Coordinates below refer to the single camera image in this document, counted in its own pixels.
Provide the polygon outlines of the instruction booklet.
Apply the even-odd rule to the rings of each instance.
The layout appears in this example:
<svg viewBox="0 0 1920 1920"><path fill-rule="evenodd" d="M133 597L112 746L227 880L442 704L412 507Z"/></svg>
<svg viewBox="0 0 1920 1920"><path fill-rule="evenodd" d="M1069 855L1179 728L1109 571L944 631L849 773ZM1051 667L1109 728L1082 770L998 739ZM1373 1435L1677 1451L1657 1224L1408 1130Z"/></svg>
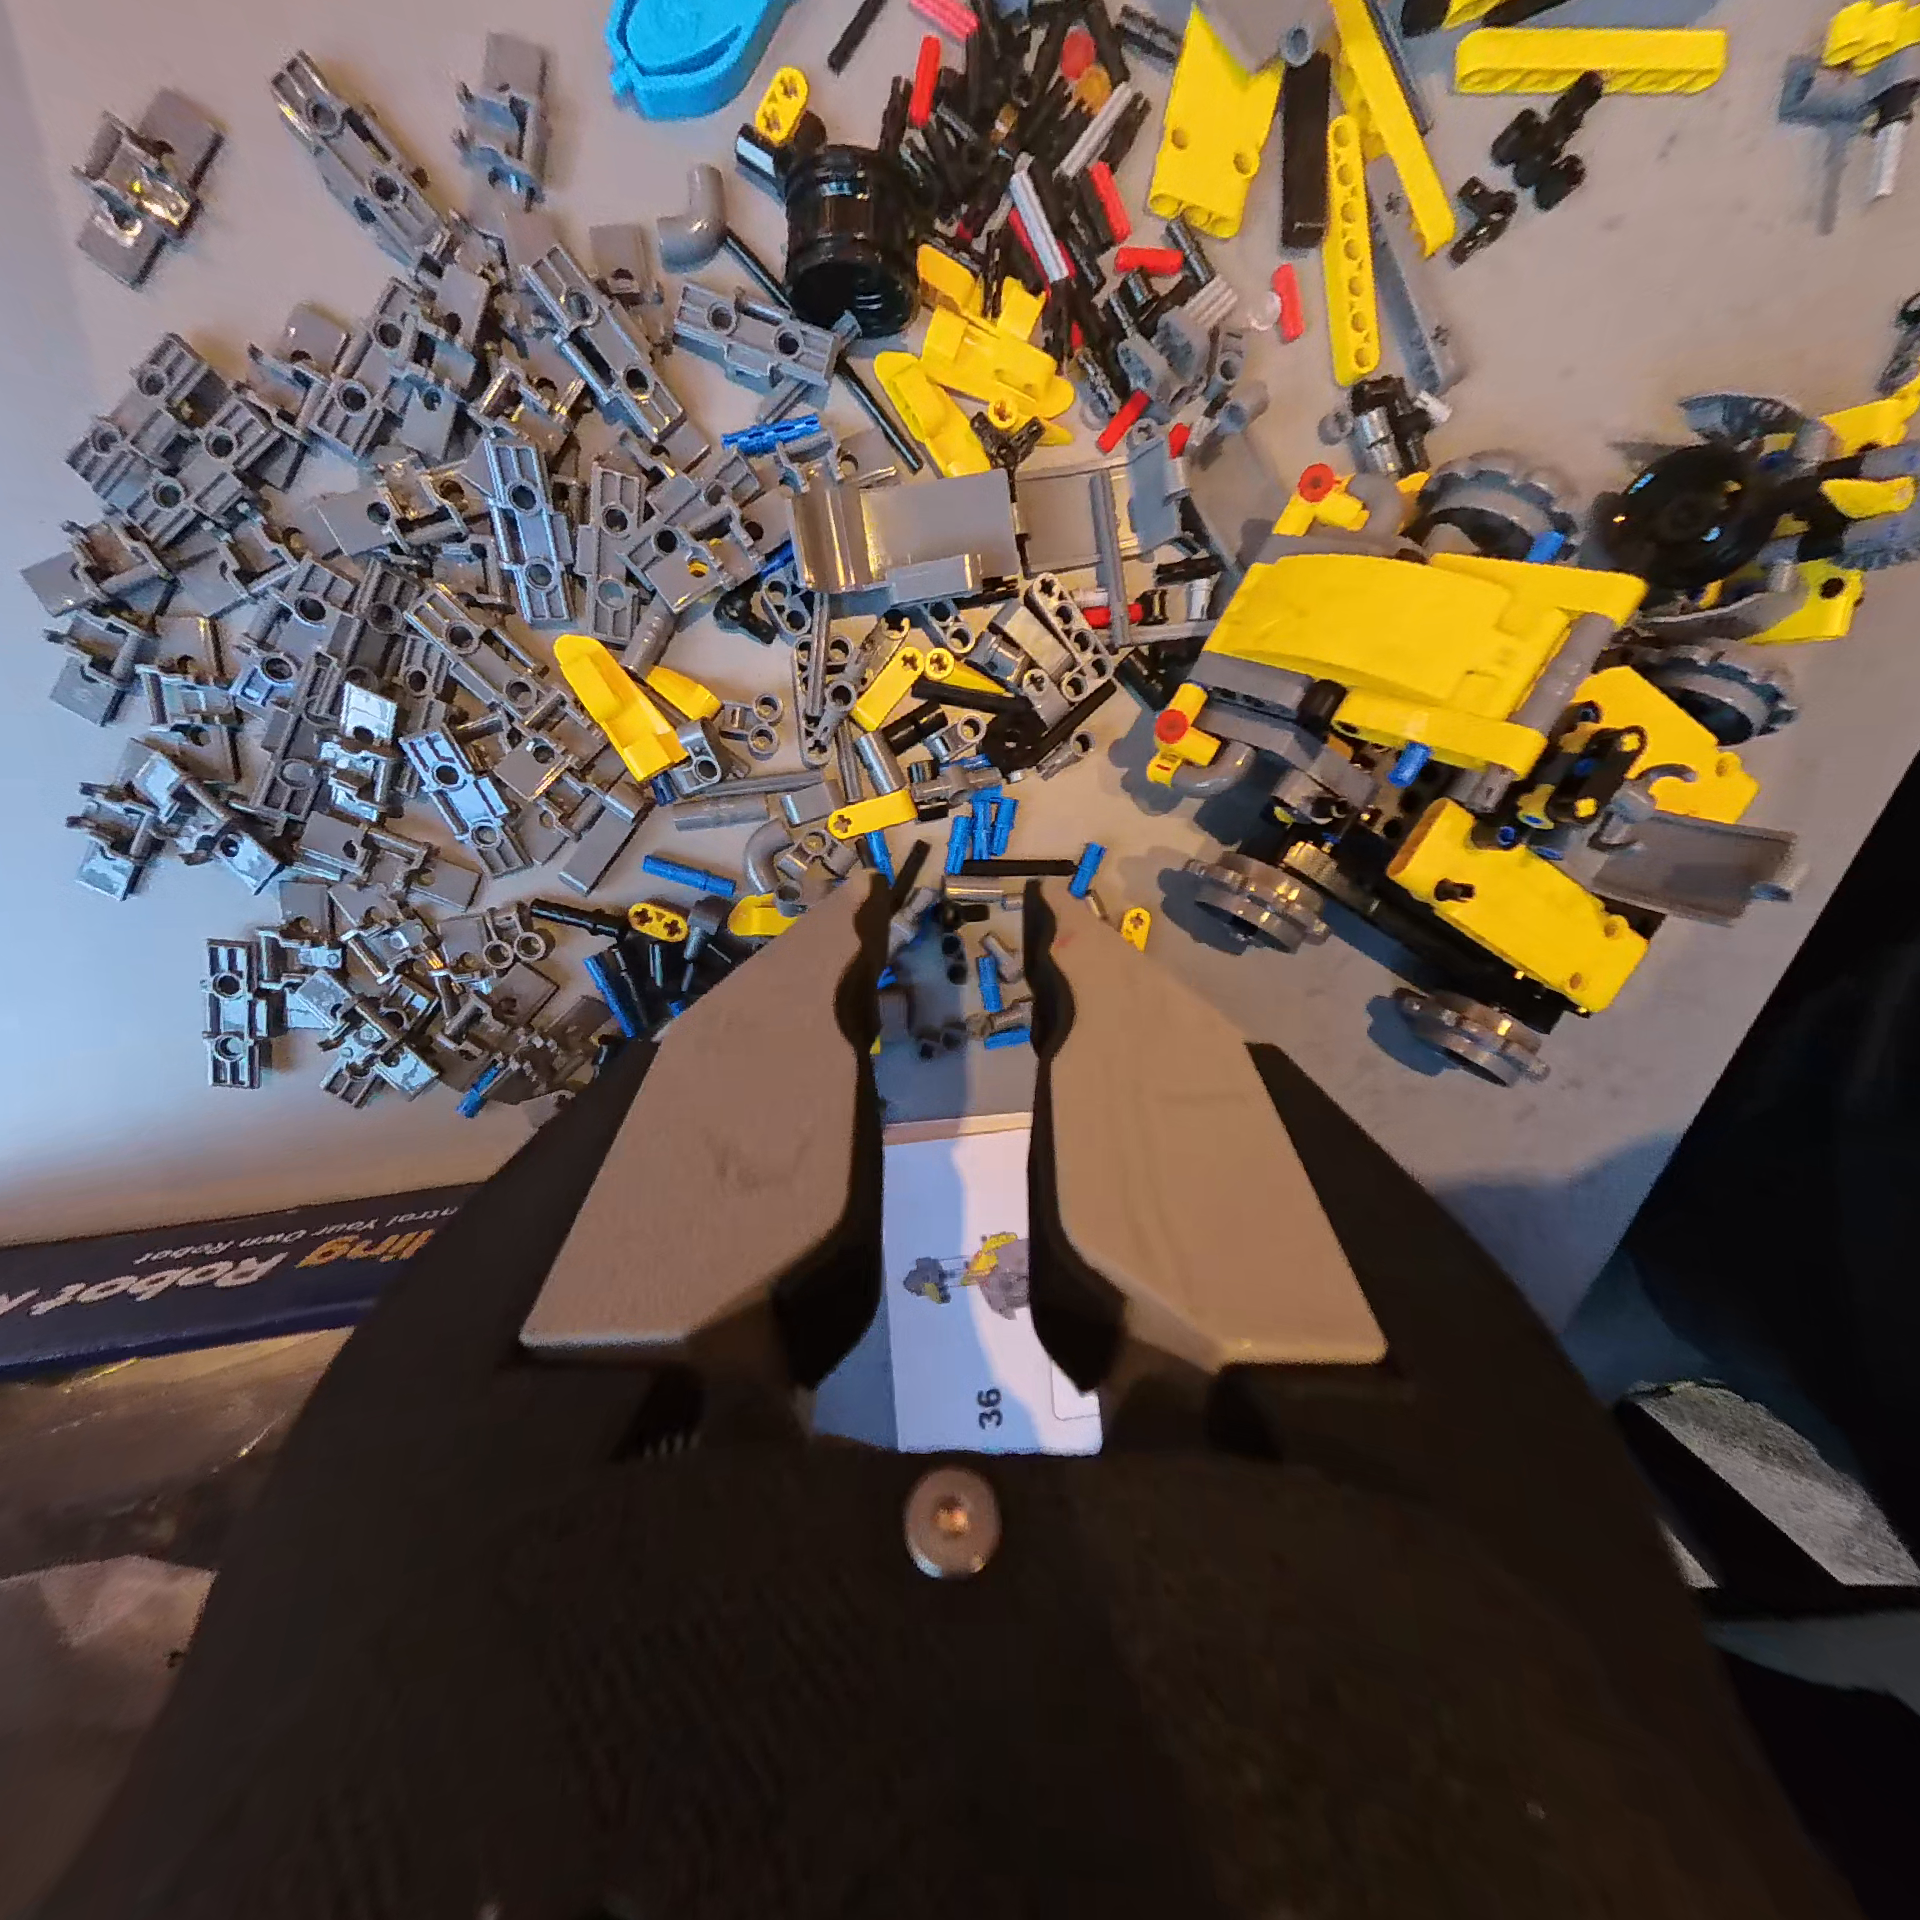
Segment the instruction booklet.
<svg viewBox="0 0 1920 1920"><path fill-rule="evenodd" d="M1097 1399L1029 1311L1029 1117L906 1123L883 1144L880 1305L816 1392L816 1433L918 1453L1091 1456Z"/></svg>

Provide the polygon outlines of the pile of yellow beam bricks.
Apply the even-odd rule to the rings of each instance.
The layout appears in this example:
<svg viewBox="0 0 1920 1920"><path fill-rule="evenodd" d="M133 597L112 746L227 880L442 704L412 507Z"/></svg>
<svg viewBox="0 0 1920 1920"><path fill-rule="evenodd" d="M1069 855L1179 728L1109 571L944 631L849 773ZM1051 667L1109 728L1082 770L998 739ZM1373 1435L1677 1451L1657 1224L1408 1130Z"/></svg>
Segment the pile of yellow beam bricks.
<svg viewBox="0 0 1920 1920"><path fill-rule="evenodd" d="M1608 99L1712 89L1723 29L1561 23L1564 4L1186 4L1172 29L1147 204L1188 234L1232 237L1277 139L1280 264L1260 325L1301 331L1296 271L1314 253L1332 380L1364 393L1384 372L1370 212L1418 236L1428 264L1466 266L1522 207L1561 208L1587 180L1578 135ZM1481 177L1448 187L1408 49L1452 44L1458 99L1512 99Z"/></svg>

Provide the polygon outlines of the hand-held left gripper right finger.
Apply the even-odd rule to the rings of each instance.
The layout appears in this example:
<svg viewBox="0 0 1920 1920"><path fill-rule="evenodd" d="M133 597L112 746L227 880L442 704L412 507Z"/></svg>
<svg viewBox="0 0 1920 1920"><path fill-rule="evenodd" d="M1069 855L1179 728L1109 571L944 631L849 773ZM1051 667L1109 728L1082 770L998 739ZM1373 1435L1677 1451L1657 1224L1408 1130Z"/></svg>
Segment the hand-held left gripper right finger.
<svg viewBox="0 0 1920 1920"><path fill-rule="evenodd" d="M1385 1332L1237 1024L1065 880L1025 887L1025 971L1029 1307L1100 1415L1379 1368Z"/></svg>

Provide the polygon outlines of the blue brick separator tool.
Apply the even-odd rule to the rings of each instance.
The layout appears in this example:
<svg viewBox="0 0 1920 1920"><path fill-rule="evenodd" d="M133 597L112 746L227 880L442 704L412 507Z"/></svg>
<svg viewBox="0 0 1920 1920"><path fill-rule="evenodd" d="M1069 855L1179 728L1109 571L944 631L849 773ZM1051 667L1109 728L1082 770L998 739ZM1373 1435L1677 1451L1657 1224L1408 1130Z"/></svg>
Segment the blue brick separator tool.
<svg viewBox="0 0 1920 1920"><path fill-rule="evenodd" d="M789 3L612 3L606 26L612 96L656 122L732 106L756 72Z"/></svg>

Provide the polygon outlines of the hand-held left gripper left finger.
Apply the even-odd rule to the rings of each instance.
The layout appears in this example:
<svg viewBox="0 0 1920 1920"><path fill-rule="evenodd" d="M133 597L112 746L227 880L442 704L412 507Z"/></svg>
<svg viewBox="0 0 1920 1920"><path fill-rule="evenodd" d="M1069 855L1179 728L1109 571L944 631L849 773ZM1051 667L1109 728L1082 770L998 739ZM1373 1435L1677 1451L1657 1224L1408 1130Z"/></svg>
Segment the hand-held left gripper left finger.
<svg viewBox="0 0 1920 1920"><path fill-rule="evenodd" d="M518 1344L814 1388L880 1303L877 971L859 873L675 1023Z"/></svg>

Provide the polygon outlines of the grey desk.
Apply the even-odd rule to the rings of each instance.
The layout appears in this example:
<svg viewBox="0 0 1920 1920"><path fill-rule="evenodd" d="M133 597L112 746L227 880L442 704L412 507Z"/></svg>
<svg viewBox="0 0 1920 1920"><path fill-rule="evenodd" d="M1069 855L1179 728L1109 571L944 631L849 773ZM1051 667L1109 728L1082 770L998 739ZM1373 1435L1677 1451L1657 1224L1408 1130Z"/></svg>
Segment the grey desk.
<svg viewBox="0 0 1920 1920"><path fill-rule="evenodd" d="M1844 164L1819 229L1825 137L1778 122L1789 57L1836 4L1585 4L1578 20L1725 29L1721 81L1621 99L1581 139L1592 177L1460 271L1436 306L1466 380L1445 458L1504 449L1592 497L1622 443L1674 432L1692 393L1869 395L1916 287L1916 135L1893 199ZM206 938L256 919L221 871L166 861L112 904L67 827L124 733L48 700L59 652L18 571L91 497L68 443L177 331L235 367L300 301L362 314L385 256L281 123L273 74L309 52L372 104L437 189L460 195L454 85L484 36L552 57L552 202L569 237L677 204L732 157L741 107L652 123L612 104L609 4L4 4L4 1242L67 1242L334 1197L478 1181L525 1139L451 1095L347 1111L309 1059L256 1093L206 1083ZM1561 1325L1733 1060L1916 753L1916 567L1865 591L1850 640L1795 655L1797 725L1764 740L1757 819L1800 832L1795 901L1657 938L1621 1002L1560 1033L1536 1088L1434 1069L1385 1004L1380 948L1337 933L1298 957L1220 952L1161 919L1152 957L1283 1044L1434 1188Z"/></svg>

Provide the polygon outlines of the grey toothed rack brick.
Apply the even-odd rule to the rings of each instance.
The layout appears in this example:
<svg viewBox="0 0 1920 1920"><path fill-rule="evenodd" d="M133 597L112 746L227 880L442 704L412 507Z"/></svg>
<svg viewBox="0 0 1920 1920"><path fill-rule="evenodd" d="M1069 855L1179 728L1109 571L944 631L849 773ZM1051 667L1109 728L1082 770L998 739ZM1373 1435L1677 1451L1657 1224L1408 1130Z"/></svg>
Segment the grey toothed rack brick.
<svg viewBox="0 0 1920 1920"><path fill-rule="evenodd" d="M1436 274L1418 236L1379 208L1370 212L1376 300L1400 348L1405 385L1448 397L1460 380L1452 330L1436 297Z"/></svg>

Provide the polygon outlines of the small yellow grey axle assembly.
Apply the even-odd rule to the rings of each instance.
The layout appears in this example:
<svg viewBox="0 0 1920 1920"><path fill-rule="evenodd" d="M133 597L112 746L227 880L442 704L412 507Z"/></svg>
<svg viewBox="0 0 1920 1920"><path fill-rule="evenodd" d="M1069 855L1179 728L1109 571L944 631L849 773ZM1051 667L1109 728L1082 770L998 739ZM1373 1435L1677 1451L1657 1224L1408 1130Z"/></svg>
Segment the small yellow grey axle assembly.
<svg viewBox="0 0 1920 1920"><path fill-rule="evenodd" d="M1826 157L1814 199L1814 232L1834 234L1852 144L1867 146L1867 204L1886 202L1900 178L1917 111L1917 4L1857 3L1830 17L1817 55L1788 61L1778 116L1814 129Z"/></svg>

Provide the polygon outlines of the pile of dark grey bricks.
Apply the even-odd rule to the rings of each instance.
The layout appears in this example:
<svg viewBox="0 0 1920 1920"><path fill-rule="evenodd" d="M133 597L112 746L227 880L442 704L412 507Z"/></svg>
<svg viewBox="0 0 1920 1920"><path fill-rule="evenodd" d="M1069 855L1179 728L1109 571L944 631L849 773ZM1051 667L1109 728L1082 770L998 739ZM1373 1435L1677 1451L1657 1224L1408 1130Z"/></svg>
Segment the pile of dark grey bricks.
<svg viewBox="0 0 1920 1920"><path fill-rule="evenodd" d="M273 896L206 946L209 1082L254 1090L288 1033L324 1090L448 1088L462 1114L571 1097L894 831L906 930L1018 905L1022 789L1092 749L1125 680L1073 562L1025 559L1018 472L1054 421L932 426L849 355L866 300L801 312L749 249L717 291L635 225L580 259L542 225L548 60L488 40L446 207L312 55L273 79L330 196L394 276L354 325L294 309L228 377L164 335L68 468L101 512L25 585L54 703L141 723L68 821L80 882L166 858Z"/></svg>

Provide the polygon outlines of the yellow black brick vehicle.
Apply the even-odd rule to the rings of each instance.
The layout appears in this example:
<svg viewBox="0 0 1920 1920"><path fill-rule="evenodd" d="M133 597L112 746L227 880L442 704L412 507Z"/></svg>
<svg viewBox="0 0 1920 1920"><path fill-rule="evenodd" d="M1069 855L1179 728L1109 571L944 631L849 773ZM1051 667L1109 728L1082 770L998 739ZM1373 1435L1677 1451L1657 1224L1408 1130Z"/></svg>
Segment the yellow black brick vehicle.
<svg viewBox="0 0 1920 1920"><path fill-rule="evenodd" d="M1736 728L1641 648L1648 587L1501 559L1380 475L1306 482L1156 717L1154 785L1256 791L1264 831L1193 858L1196 911L1296 953L1330 905L1400 946L1412 1037L1500 1088L1545 1077L1670 922L1793 892Z"/></svg>

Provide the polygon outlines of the yellow gear brick subassembly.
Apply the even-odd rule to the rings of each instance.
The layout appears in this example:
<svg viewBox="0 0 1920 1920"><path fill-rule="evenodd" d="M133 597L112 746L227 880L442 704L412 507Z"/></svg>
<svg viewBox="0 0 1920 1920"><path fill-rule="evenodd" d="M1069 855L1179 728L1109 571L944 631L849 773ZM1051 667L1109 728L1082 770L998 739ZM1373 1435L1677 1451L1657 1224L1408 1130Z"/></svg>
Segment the yellow gear brick subassembly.
<svg viewBox="0 0 1920 1920"><path fill-rule="evenodd" d="M1916 562L1917 377L1836 413L1788 400L1685 400L1694 440L1603 497L1594 536L1646 599L1657 648L1844 639L1865 576Z"/></svg>

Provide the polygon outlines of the dark blue cardboard box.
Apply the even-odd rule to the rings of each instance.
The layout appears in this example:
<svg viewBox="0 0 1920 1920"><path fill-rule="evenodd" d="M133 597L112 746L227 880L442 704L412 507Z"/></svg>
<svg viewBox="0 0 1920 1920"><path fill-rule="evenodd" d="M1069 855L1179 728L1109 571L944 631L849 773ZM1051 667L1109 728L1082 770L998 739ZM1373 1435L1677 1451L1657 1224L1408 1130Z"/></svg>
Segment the dark blue cardboard box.
<svg viewBox="0 0 1920 1920"><path fill-rule="evenodd" d="M10 1247L2 1378L349 1328L474 1184Z"/></svg>

